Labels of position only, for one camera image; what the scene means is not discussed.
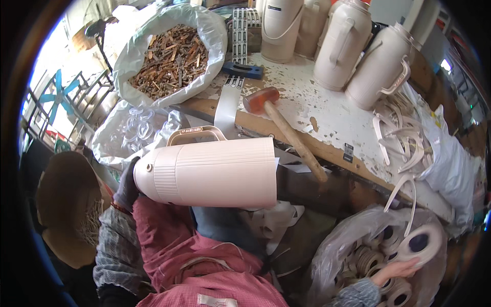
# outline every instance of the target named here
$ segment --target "orange mallet head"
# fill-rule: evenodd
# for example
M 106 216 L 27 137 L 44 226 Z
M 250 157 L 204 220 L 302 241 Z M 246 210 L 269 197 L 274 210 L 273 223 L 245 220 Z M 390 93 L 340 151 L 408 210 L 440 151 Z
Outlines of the orange mallet head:
M 247 97 L 244 97 L 242 102 L 244 103 L 244 107 L 247 112 L 252 114 L 263 114 L 264 113 L 264 103 L 269 100 L 272 103 L 278 101 L 279 92 L 278 89 L 274 86 L 270 86 L 259 90 L 255 93 L 250 94 Z

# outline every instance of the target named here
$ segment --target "hand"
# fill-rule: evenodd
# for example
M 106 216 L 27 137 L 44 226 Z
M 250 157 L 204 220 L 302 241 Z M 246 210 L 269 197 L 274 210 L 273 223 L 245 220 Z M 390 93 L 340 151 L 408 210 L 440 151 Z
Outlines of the hand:
M 140 157 L 131 160 L 130 165 L 123 171 L 119 180 L 118 191 L 112 196 L 116 205 L 133 212 L 133 203 L 138 198 L 138 188 L 133 179 L 133 169 Z
M 407 277 L 417 270 L 421 269 L 421 267 L 414 267 L 416 263 L 418 263 L 419 257 L 413 258 L 409 261 L 396 261 L 387 264 L 380 271 L 375 273 L 371 277 L 371 280 L 374 284 L 382 287 L 387 280 L 394 277 Z

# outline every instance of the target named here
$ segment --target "pink shirt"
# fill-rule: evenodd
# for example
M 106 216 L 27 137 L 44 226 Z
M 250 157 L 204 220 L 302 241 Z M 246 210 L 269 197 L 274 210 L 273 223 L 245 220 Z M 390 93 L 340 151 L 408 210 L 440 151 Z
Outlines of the pink shirt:
M 256 256 L 201 236 L 192 227 L 188 207 L 140 197 L 133 218 L 143 268 L 157 290 L 139 307 L 288 306 L 269 282 L 271 276 L 259 276 L 262 262 Z

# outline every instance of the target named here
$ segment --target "bracelet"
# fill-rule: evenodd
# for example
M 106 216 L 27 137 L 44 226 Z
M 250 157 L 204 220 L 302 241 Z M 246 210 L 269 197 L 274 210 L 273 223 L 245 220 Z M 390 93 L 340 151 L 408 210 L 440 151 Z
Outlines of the bracelet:
M 116 210 L 123 212 L 124 214 L 127 214 L 127 215 L 132 215 L 130 211 L 126 210 L 126 209 L 125 209 L 125 208 L 123 208 L 123 207 L 120 207 L 120 206 L 116 205 L 116 204 L 114 203 L 114 201 L 112 201 L 112 202 L 111 202 L 111 206 L 113 206 L 113 207 L 114 207 Z

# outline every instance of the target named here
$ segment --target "black glove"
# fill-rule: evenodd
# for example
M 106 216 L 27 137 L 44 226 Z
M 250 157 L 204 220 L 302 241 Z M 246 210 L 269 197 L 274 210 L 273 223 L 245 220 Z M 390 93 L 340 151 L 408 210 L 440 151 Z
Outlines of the black glove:
M 130 165 L 123 171 L 119 180 L 118 191 L 112 196 L 116 205 L 133 212 L 133 203 L 138 198 L 138 188 L 133 179 L 133 169 L 140 157 L 131 160 Z

